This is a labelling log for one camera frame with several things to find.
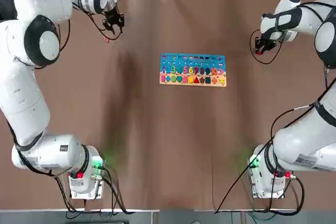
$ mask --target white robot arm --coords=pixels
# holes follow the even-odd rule
[[[104,13],[105,25],[123,27],[117,0],[14,0],[17,20],[0,23],[0,108],[14,137],[12,161],[19,168],[68,173],[77,198],[97,197],[102,158],[93,146],[71,134],[46,128],[50,111],[36,83],[34,68],[57,61],[60,41],[55,24],[71,18],[72,4],[88,13]]]
[[[297,32],[315,36],[315,49],[326,68],[336,68],[336,0],[301,4],[281,0],[275,14],[263,14],[256,53],[274,41],[292,41]],[[336,84],[333,81],[306,116],[279,130],[250,169],[253,196],[279,198],[285,174],[293,170],[336,170]],[[261,150],[257,146],[252,161]]]

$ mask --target brown table surface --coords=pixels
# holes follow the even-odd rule
[[[116,168],[128,209],[214,209],[253,148],[269,139],[274,118],[312,102],[323,90],[313,37],[299,35],[285,44],[268,66],[250,55],[251,32],[278,2],[120,0],[124,34],[109,43],[75,11],[70,41],[58,62],[37,72],[51,111],[49,130],[74,133],[96,146]],[[66,30],[64,24],[63,41]],[[227,87],[159,85],[163,52],[225,55]],[[297,115],[280,120],[276,130]],[[64,209],[53,179],[12,164],[13,141],[3,116],[0,130],[0,209]],[[304,208],[336,209],[330,204],[336,197],[335,173],[296,174],[306,187]],[[256,201],[256,207],[267,202]],[[293,193],[274,200],[273,207],[295,208]],[[104,199],[89,202],[88,208],[111,208],[107,187]],[[222,209],[251,208],[244,176]]]

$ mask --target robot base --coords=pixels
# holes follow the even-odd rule
[[[105,160],[101,158],[95,147],[88,145],[87,148],[92,156],[91,179],[94,180],[94,178],[101,178],[104,174],[104,170],[98,169],[97,167],[105,167]],[[71,199],[101,199],[103,197],[103,185],[103,181],[97,179],[95,181],[94,188],[88,193],[81,194],[71,190]]]
[[[248,164],[256,157],[256,154],[261,148],[262,145],[256,147]],[[285,188],[285,177],[274,177],[274,175],[268,171],[264,161],[264,152],[258,155],[255,161],[251,164],[248,169],[248,176],[250,179],[252,196],[254,198],[267,199],[272,197],[273,199],[279,199],[284,197],[283,190]]]

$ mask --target colorful number block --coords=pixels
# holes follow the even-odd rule
[[[225,56],[162,54],[160,84],[225,87]]]

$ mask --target label sticker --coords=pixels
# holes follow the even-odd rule
[[[59,147],[59,151],[60,152],[67,152],[68,151],[68,146],[67,145],[61,145]]]
[[[41,167],[44,168],[44,169],[56,169],[56,168],[60,168],[60,166],[58,164],[41,165]]]
[[[316,157],[305,156],[300,153],[293,164],[313,168],[317,162]]]
[[[280,186],[281,184],[283,184],[284,183],[284,179],[282,179],[282,178],[275,178],[275,180],[274,180],[274,185],[275,186]]]
[[[37,160],[38,160],[37,157],[26,157],[26,159],[28,160],[28,162],[29,162],[31,165],[37,165]]]
[[[80,180],[71,180],[72,186],[83,186],[84,185],[84,179]]]

